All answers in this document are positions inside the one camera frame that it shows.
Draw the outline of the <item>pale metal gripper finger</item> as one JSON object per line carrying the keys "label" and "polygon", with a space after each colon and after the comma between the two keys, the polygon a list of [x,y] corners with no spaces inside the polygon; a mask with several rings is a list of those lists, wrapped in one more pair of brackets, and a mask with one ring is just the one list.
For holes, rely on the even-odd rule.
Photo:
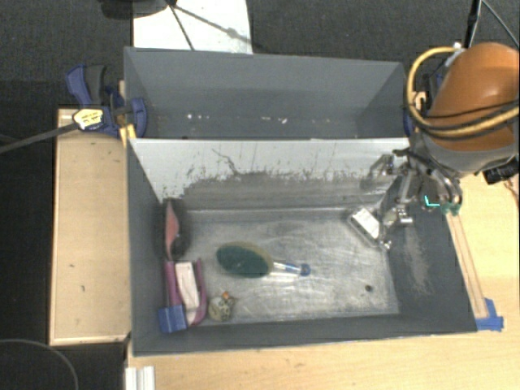
{"label": "pale metal gripper finger", "polygon": [[398,231],[412,227],[414,219],[408,206],[393,206],[382,213],[380,222],[379,243],[385,251],[389,251],[394,244],[392,238]]}
{"label": "pale metal gripper finger", "polygon": [[360,208],[354,211],[349,215],[348,222],[369,245],[379,244],[380,223],[367,208]]}

